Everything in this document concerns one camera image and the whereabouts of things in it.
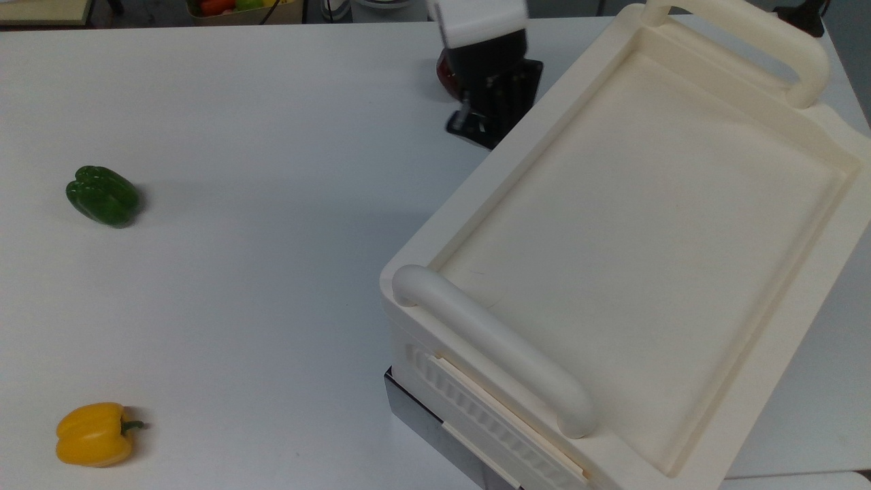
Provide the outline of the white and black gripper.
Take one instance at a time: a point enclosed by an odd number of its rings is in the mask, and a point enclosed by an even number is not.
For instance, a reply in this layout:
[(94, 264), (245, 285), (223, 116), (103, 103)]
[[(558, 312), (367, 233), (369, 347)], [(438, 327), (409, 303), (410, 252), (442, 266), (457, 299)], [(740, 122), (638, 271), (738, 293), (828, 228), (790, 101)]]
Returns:
[[(492, 150), (535, 103), (544, 63), (525, 59), (529, 13), (525, 1), (427, 1), (445, 57), (461, 92), (447, 133)], [(494, 125), (473, 110), (471, 92), (494, 80)]]

